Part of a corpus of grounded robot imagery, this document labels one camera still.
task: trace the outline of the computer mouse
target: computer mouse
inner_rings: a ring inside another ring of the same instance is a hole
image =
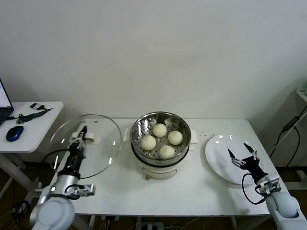
[[[10,142],[18,140],[20,135],[23,133],[23,126],[15,126],[11,128],[6,134],[6,139]]]

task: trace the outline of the steamed bun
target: steamed bun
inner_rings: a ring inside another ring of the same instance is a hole
[[[167,128],[165,125],[163,124],[156,124],[154,127],[153,127],[153,134],[156,136],[156,137],[163,137],[165,136],[167,132]]]
[[[183,136],[178,131],[173,131],[170,134],[168,134],[168,141],[172,145],[180,145],[183,141]]]
[[[141,139],[142,149],[149,151],[155,148],[155,139],[153,136],[147,135]]]
[[[169,145],[164,145],[159,150],[159,157],[161,159],[170,159],[173,158],[174,156],[175,156],[175,150]]]

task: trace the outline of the cable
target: cable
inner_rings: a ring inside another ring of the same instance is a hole
[[[245,198],[246,198],[250,203],[252,203],[253,205],[258,205],[258,204],[263,203],[263,202],[265,201],[265,199],[262,199],[262,200],[258,201],[257,203],[255,203],[255,202],[252,202],[252,201],[248,198],[248,196],[246,195],[245,190],[244,190],[244,184],[243,184],[243,183],[244,183],[244,178],[245,178],[247,175],[251,175],[251,174],[250,174],[250,173],[244,174],[244,176],[242,177],[242,183],[241,183],[241,185],[242,185],[242,190],[243,190],[243,193],[244,193]]]
[[[279,134],[279,136],[278,136],[278,138],[277,138],[276,144],[275,144],[274,146],[276,146],[276,145],[278,144],[279,139],[280,139],[280,137],[282,136],[282,134],[283,134],[283,131],[280,132],[280,134]],[[275,149],[273,149],[272,153],[270,154],[270,158],[272,157],[272,155],[273,155],[274,152],[275,152]]]
[[[30,230],[32,228],[25,228],[19,224],[19,218],[24,217],[27,213],[31,211],[30,204],[27,201],[21,201],[17,203],[12,209],[12,217],[15,220],[19,228],[24,230]]]
[[[190,222],[188,222],[188,223],[186,223],[180,230],[184,230],[185,229],[185,227],[188,225],[188,224],[190,224],[190,223],[192,223],[192,222],[194,222],[194,221],[196,221],[197,219],[199,219],[200,217],[197,217],[197,218],[195,218],[195,219],[193,219],[193,220],[191,220]]]
[[[15,203],[15,180],[13,180],[12,220],[16,222],[19,228],[24,230],[30,230],[29,228],[21,226],[18,222],[19,218],[24,217],[27,213],[31,211],[30,204],[25,200],[18,202],[16,205],[14,205],[14,203]]]
[[[180,217],[178,220],[174,221],[173,223],[171,223],[169,226],[172,226],[173,224],[176,224],[178,221],[181,220],[182,217]]]
[[[13,219],[11,219],[11,220],[9,220],[8,222],[6,222],[6,224],[5,225],[3,225],[3,227],[0,229],[0,230],[4,230],[5,229],[5,227],[6,226],[8,226],[9,225],[9,223],[12,221]]]
[[[136,223],[135,223],[131,228],[129,228],[129,230],[132,230],[132,229],[134,228],[135,225],[136,225]]]
[[[6,214],[4,214],[2,217],[0,217],[0,219],[2,219],[3,217],[6,217],[8,214],[11,213],[12,210],[8,211]]]
[[[57,153],[57,152],[64,152],[64,151],[66,152],[66,151],[68,151],[68,149],[59,149],[59,150],[55,150],[55,151],[53,151],[53,152],[51,152],[51,153],[48,153],[48,154],[43,158],[42,162],[44,163],[44,162],[46,161],[47,157],[51,156],[52,154],[55,154],[55,153]]]
[[[293,156],[291,157],[290,161],[287,163],[286,167],[289,166],[289,164],[291,163],[291,161],[293,160],[293,158],[295,157],[296,153],[297,153],[297,150],[299,148],[299,144],[301,143],[301,135],[299,134],[299,131],[297,130],[297,128],[294,126],[294,130],[297,132],[297,136],[298,136],[298,142],[297,142],[297,146],[296,146],[296,149],[294,151],[294,154]]]
[[[165,227],[164,229],[170,229],[170,228],[181,228],[180,230],[187,230],[182,226],[169,226],[169,227]]]
[[[278,142],[278,144],[275,145],[275,147],[270,151],[270,154],[274,151],[274,149],[275,149],[277,146],[280,145],[280,143],[289,135],[289,133],[291,133],[291,131],[294,129],[294,127],[297,125],[297,123],[299,123],[299,122],[303,119],[303,117],[306,116],[306,115],[307,115],[307,112],[304,113],[304,115],[293,125],[293,127],[292,127],[292,128],[287,132],[287,134]]]
[[[13,222],[12,222],[12,224],[11,224],[11,228],[12,229],[15,229],[15,228],[17,228],[17,224],[16,224],[16,221],[14,220]]]
[[[105,226],[104,230],[106,230],[106,224],[105,224],[105,223],[102,223],[102,224],[99,226],[98,230],[100,230],[100,228],[101,228],[102,226]]]
[[[307,109],[307,105],[305,106],[305,108],[302,110],[302,112],[299,114],[299,116],[301,116],[303,114],[303,112]]]

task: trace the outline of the table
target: table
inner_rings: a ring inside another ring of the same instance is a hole
[[[135,119],[115,119],[122,133]],[[204,157],[206,141],[213,135],[232,134],[245,137],[258,150],[267,173],[277,173],[249,122],[244,119],[186,119],[190,129],[197,131],[198,144],[190,151],[178,173],[165,180],[145,180],[138,171],[137,159],[129,142],[123,142],[119,156],[103,173],[80,180],[79,184],[95,184],[96,194],[72,201],[77,214],[115,216],[256,216],[267,215],[265,203],[252,205],[243,195],[240,185],[219,177]],[[80,173],[91,168],[93,159],[84,159]],[[280,180],[282,191],[288,192]],[[253,201],[262,197],[255,193],[255,185],[246,193]]]
[[[34,102],[13,102],[14,112],[12,115],[18,117],[19,114],[28,115],[39,112],[38,110],[30,108],[30,105],[33,103]],[[31,201],[32,199],[32,195],[38,180],[35,182],[31,181],[20,170],[25,169],[25,165],[17,154],[30,153],[36,150],[63,108],[62,102],[39,103],[45,105],[46,108],[53,109],[41,117],[22,124],[22,126],[24,126],[24,131],[17,141],[8,142],[6,140],[8,130],[17,125],[16,120],[4,121],[4,123],[2,123],[0,126],[0,167],[11,176],[1,190],[0,198],[10,186],[12,179],[14,179],[30,192],[27,195],[26,200]]]
[[[305,88],[296,89],[297,95],[299,95],[305,102],[307,102],[307,95],[305,94]],[[303,170],[295,171],[298,177],[301,179],[300,182],[286,182],[285,185],[289,190],[307,190],[307,176]]]

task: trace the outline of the black wire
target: black wire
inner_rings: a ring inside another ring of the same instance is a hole
[[[24,230],[30,230],[29,228],[25,228],[19,224],[19,218],[24,217],[27,213],[31,211],[30,204],[25,200],[17,203],[16,205],[14,205],[14,203],[15,203],[15,180],[13,180],[12,220],[15,220],[19,228]]]
[[[30,204],[27,201],[21,201],[13,207],[12,217],[15,220],[17,226],[24,230],[30,230],[32,228],[25,228],[19,224],[19,218],[24,217],[31,211]]]
[[[246,198],[250,203],[252,203],[253,205],[258,205],[258,204],[263,203],[263,202],[265,201],[265,199],[262,199],[262,200],[258,201],[257,203],[255,203],[255,202],[252,202],[252,201],[248,198],[248,196],[246,195],[245,190],[244,190],[244,184],[243,184],[243,183],[244,183],[244,178],[245,178],[247,175],[251,175],[251,174],[250,174],[250,173],[244,174],[244,176],[242,177],[242,183],[241,183],[241,185],[242,185],[242,190],[243,190],[243,193],[244,193],[245,198]]]
[[[259,195],[262,195],[261,192],[258,192],[257,187],[255,187],[255,192],[258,193]]]
[[[281,133],[279,134],[279,136],[278,136],[278,138],[277,138],[276,144],[274,145],[274,149],[273,149],[272,153],[270,154],[270,158],[272,157],[273,153],[275,152],[275,150],[276,150],[275,147],[276,147],[276,145],[278,144],[279,139],[280,139],[280,137],[282,136],[282,134],[283,134],[283,131],[281,131]]]
[[[5,225],[3,225],[3,227],[0,230],[3,230],[6,226],[8,226],[8,224],[14,219],[9,220]]]
[[[296,153],[297,153],[297,150],[298,150],[298,147],[299,147],[299,144],[301,143],[301,135],[299,134],[299,131],[297,130],[297,128],[294,126],[293,128],[296,132],[297,132],[297,136],[298,136],[298,142],[297,142],[297,146],[296,146],[296,149],[294,151],[294,154],[293,156],[291,157],[290,161],[287,163],[286,167],[289,166],[289,164],[291,163],[291,161],[293,160],[293,158],[295,157]]]
[[[303,111],[299,114],[299,117],[303,114],[303,112],[307,109],[307,105],[305,106],[305,108],[303,109]]]
[[[46,161],[46,159],[49,157],[49,156],[51,156],[52,154],[55,154],[55,153],[57,153],[57,152],[64,152],[64,151],[68,151],[68,149],[59,149],[59,150],[55,150],[55,151],[53,151],[53,152],[51,152],[51,153],[48,153],[44,158],[43,158],[43,163]]]

